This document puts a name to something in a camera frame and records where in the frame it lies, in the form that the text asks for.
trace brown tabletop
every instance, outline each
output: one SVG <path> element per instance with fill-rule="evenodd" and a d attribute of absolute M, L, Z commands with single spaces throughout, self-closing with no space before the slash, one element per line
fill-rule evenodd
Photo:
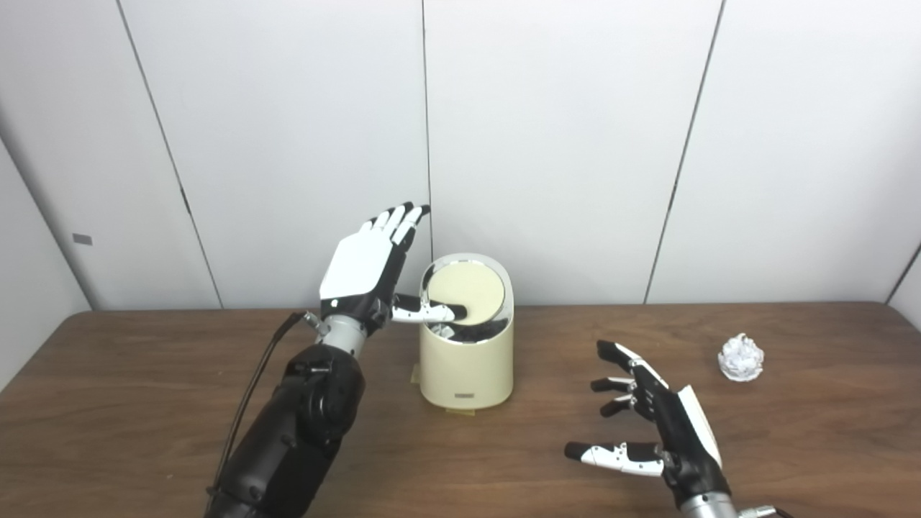
<path fill-rule="evenodd" d="M 201 516 L 221 443 L 285 311 L 89 312 L 67 320 L 0 393 L 0 514 Z M 475 417 L 409 383 L 417 329 L 392 325 L 361 358 L 367 390 L 308 516 L 679 516 L 661 480 L 567 460 L 567 441 L 652 441 L 631 413 L 598 415 L 595 356 L 617 340 L 694 386 L 740 507 L 797 518 L 921 513 L 921 334 L 873 303 L 518 308 L 515 392 Z M 753 383 L 716 354 L 745 332 Z M 276 350 L 248 425 L 290 357 Z"/>

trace robotic arm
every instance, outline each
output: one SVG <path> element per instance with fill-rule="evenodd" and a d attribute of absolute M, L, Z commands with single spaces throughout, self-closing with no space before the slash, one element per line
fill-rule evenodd
<path fill-rule="evenodd" d="M 365 340 L 391 319 L 466 316 L 462 306 L 423 305 L 394 293 L 416 225 L 428 212 L 428 206 L 397 206 L 339 242 L 320 286 L 321 319 L 308 315 L 317 341 L 288 362 L 272 398 L 209 489 L 205 518 L 302 516 L 355 422 L 365 390 L 358 365 Z"/>
<path fill-rule="evenodd" d="M 634 410 L 656 424 L 661 443 L 570 442 L 565 447 L 566 457 L 630 475 L 664 478 L 675 507 L 685 518 L 785 515 L 771 506 L 736 512 L 729 483 L 723 477 L 717 440 L 690 385 L 673 392 L 644 359 L 620 344 L 599 340 L 598 356 L 633 376 L 591 382 L 594 392 L 624 393 L 602 406 L 601 415 L 609 418 Z"/>

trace crumpled paper ball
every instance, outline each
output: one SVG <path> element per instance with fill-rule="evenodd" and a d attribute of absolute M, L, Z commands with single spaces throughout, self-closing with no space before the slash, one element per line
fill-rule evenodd
<path fill-rule="evenodd" d="M 744 333 L 730 338 L 717 355 L 719 368 L 733 382 L 750 382 L 763 370 L 764 351 Z"/>

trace cream trash can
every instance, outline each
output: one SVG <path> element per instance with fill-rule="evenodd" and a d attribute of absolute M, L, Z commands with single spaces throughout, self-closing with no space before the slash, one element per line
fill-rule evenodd
<path fill-rule="evenodd" d="M 496 406 L 511 395 L 515 298 L 508 272 L 478 253 L 437 259 L 420 298 L 461 304 L 467 317 L 422 324 L 419 385 L 433 405 L 460 410 Z"/>

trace black cable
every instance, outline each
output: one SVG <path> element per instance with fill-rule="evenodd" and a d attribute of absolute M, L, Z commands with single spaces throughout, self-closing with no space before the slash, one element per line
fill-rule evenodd
<path fill-rule="evenodd" d="M 300 322 L 300 319 L 304 318 L 306 312 L 293 312 L 288 316 L 275 331 L 275 334 L 272 335 L 272 341 L 265 346 L 265 350 L 262 352 L 262 358 L 259 359 L 259 364 L 256 365 L 256 371 L 252 374 L 250 379 L 250 384 L 246 387 L 246 391 L 243 392 L 243 397 L 239 401 L 239 406 L 237 407 L 237 415 L 234 416 L 233 421 L 230 423 L 230 433 L 227 434 L 227 440 L 224 441 L 224 449 L 221 452 L 221 458 L 217 463 L 217 472 L 215 473 L 215 482 L 211 487 L 211 498 L 208 499 L 208 505 L 205 507 L 205 510 L 211 508 L 211 503 L 215 499 L 217 484 L 220 482 L 221 473 L 224 472 L 224 466 L 227 464 L 227 459 L 230 458 L 230 451 L 233 449 L 233 443 L 237 439 L 237 430 L 239 429 L 239 423 L 243 419 L 243 414 L 246 413 L 246 406 L 250 402 L 250 397 L 252 397 L 252 391 L 256 389 L 256 385 L 259 384 L 259 379 L 262 377 L 262 372 L 265 371 L 265 366 L 269 362 L 269 358 L 272 357 L 272 353 L 275 351 L 275 346 L 278 345 L 278 342 L 285 337 L 285 334 L 294 327 L 294 324 Z"/>

